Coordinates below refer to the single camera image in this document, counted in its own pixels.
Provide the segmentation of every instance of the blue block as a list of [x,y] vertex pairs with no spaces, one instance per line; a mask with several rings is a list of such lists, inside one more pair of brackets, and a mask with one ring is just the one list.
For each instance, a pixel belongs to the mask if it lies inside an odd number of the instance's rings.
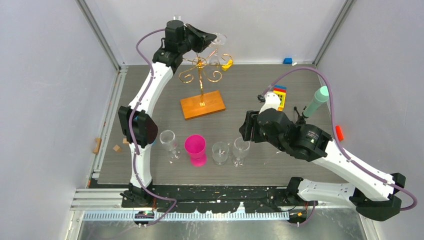
[[292,64],[293,59],[291,57],[284,58],[284,61],[282,61],[282,64]]

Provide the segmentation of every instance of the gray floor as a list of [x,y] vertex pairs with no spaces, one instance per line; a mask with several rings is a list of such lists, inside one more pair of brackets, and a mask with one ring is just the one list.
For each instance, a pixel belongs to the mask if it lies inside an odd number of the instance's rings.
[[[223,141],[233,143],[240,137],[238,132],[246,111],[259,110],[262,106],[257,95],[262,93],[279,75],[293,68],[291,65],[234,65],[224,72],[220,82],[204,82],[205,93],[219,90],[226,110],[192,120],[184,120],[180,99],[200,94],[199,82],[193,80],[184,84],[179,81],[178,73],[169,81],[160,95],[153,111],[153,120],[159,132],[169,129],[175,132],[178,144],[184,150],[185,139],[192,134],[200,134],[207,142],[208,162],[203,167],[191,165],[189,157],[183,157],[172,164],[160,143],[152,147],[151,175],[155,184],[196,184],[196,185],[286,185],[291,177],[303,177],[318,182],[344,183],[345,181],[331,171],[296,160],[285,153],[277,153],[277,149],[269,143],[252,143],[250,154],[242,167],[234,167],[229,161],[224,165],[216,165],[212,160],[212,145]],[[130,66],[125,78],[119,106],[127,106],[135,97],[148,74],[147,66]],[[287,87],[284,112],[295,119],[293,107],[306,106],[314,92],[320,87],[318,76],[309,71],[297,71],[280,81]],[[327,106],[321,106],[308,119],[331,133],[330,117]],[[99,183],[127,184],[131,176],[130,149],[122,144],[124,138],[118,116],[113,122],[112,131],[107,143],[107,150],[101,167]],[[121,146],[121,152],[112,148]]]
[[147,228],[134,227],[134,222],[129,221],[83,221],[78,239],[366,240],[367,237],[355,210],[323,208],[316,209],[311,220],[299,228],[279,220],[163,221]]

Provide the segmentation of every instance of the wooden base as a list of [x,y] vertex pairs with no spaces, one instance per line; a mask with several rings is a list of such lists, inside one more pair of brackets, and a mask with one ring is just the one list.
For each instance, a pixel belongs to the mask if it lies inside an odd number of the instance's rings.
[[225,111],[225,105],[220,91],[208,92],[203,95],[204,106],[201,106],[201,96],[192,96],[181,99],[184,119],[190,120],[198,117]]

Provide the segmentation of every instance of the pink cup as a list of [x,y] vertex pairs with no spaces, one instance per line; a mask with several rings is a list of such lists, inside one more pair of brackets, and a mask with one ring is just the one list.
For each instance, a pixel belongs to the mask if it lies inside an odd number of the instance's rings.
[[200,135],[189,136],[184,143],[185,150],[190,156],[191,164],[201,167],[206,164],[208,157],[206,156],[206,141]]

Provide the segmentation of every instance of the white wall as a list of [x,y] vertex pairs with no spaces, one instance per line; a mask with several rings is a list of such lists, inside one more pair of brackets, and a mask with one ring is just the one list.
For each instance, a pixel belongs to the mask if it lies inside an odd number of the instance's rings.
[[[383,240],[422,239],[424,1],[356,1],[318,69],[329,78],[342,145],[406,176],[418,206],[378,223]],[[412,201],[398,193],[403,205]]]
[[0,239],[63,239],[115,69],[75,0],[0,3]]
[[[114,54],[127,65],[145,64],[135,51],[147,33],[166,27],[174,15],[205,32],[222,33],[222,53],[236,63],[312,62],[343,0],[87,0]],[[148,58],[163,33],[142,44]]]

